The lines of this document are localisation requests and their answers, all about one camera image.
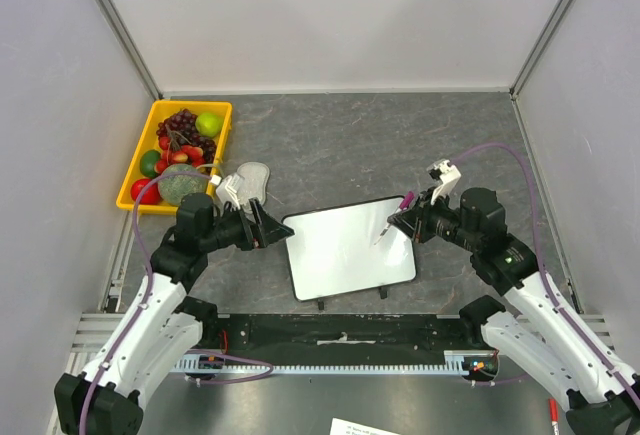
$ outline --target yellow basket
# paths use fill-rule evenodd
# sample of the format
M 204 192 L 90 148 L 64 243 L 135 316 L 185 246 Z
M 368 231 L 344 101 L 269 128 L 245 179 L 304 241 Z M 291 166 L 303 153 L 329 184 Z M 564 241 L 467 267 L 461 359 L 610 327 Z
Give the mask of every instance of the yellow basket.
M 214 156 L 214 163 L 222 163 L 222 154 L 227 145 L 227 138 L 231 131 L 231 104 L 229 102 L 193 102 L 193 101 L 180 101 L 180 100 L 158 100 L 151 106 L 149 117 L 142 129 L 142 135 L 138 140 L 138 146 L 133 154 L 131 163 L 129 164 L 129 170 L 124 177 L 122 187 L 120 187 L 120 193 L 116 200 L 116 205 L 123 210 L 133 210 L 134 200 L 131 198 L 131 186 L 136 180 L 145 178 L 140 173 L 140 158 L 148 150 L 160 150 L 158 145 L 158 136 L 156 130 L 158 129 L 158 123 L 166 120 L 171 115 L 179 112 L 183 108 L 188 109 L 196 115 L 202 112 L 211 112 L 219 117 L 224 117 L 222 124 L 222 131 L 214 138 L 216 142 L 216 154 Z M 217 174 L 219 170 L 214 167 L 213 173 Z M 207 194 L 213 196 L 215 187 L 211 184 L 207 186 Z M 169 205 L 167 202 L 162 201 L 158 205 L 143 205 L 140 204 L 138 212 L 140 213 L 155 213 L 161 215 L 174 215 L 178 207 Z

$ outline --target dark grape bunch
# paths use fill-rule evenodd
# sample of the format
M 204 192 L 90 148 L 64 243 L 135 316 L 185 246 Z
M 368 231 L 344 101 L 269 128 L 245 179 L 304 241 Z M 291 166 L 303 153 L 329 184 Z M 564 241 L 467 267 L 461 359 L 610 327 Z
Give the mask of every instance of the dark grape bunch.
M 170 137 L 172 142 L 176 142 L 178 146 L 191 145 L 200 147 L 204 151 L 204 161 L 212 163 L 216 153 L 216 142 L 198 133 L 196 118 L 198 118 L 197 115 L 183 108 L 165 121 L 160 122 L 156 135 L 158 137 Z

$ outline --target metal corner post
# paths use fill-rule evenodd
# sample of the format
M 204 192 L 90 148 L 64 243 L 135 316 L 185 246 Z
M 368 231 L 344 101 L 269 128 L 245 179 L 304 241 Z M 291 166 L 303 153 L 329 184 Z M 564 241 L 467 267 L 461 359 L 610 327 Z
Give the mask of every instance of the metal corner post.
M 140 79 L 142 80 L 145 88 L 147 89 L 151 97 L 154 100 L 162 99 L 163 98 L 162 92 L 158 88 L 158 85 L 156 84 L 155 80 L 153 79 L 153 76 L 151 75 L 149 68 L 147 67 L 147 65 L 144 62 L 144 59 L 142 58 L 142 55 L 140 55 L 140 52 L 138 51 L 138 48 L 136 47 L 136 44 L 134 43 L 133 38 L 131 37 L 131 34 L 127 30 L 127 27 L 124 24 L 122 17 L 120 17 L 120 14 L 116 9 L 116 6 L 113 3 L 113 0 L 95 0 L 95 1 L 100 7 L 100 10 L 102 11 L 107 22 L 109 23 L 109 26 L 113 30 L 113 33 L 115 34 L 116 38 L 120 42 L 120 45 L 122 46 L 123 50 L 129 57 L 129 60 L 131 60 L 131 63 L 133 64 L 136 71 L 138 72 Z
M 518 76 L 513 82 L 513 85 L 511 87 L 511 95 L 514 99 L 517 98 L 522 92 L 522 89 L 527 83 L 529 76 L 531 75 L 534 68 L 538 64 L 538 61 L 549 46 L 551 39 L 558 30 L 558 27 L 562 23 L 562 20 L 564 20 L 565 16 L 567 15 L 569 9 L 571 8 L 571 5 L 573 4 L 573 1 L 574 0 L 558 0 L 558 2 L 556 3 L 556 6 L 551 12 L 551 16 L 547 20 L 547 23 L 538 36 L 538 39 L 531 49 L 531 52 L 529 52 L 529 56 L 520 69 L 520 73 L 518 73 Z

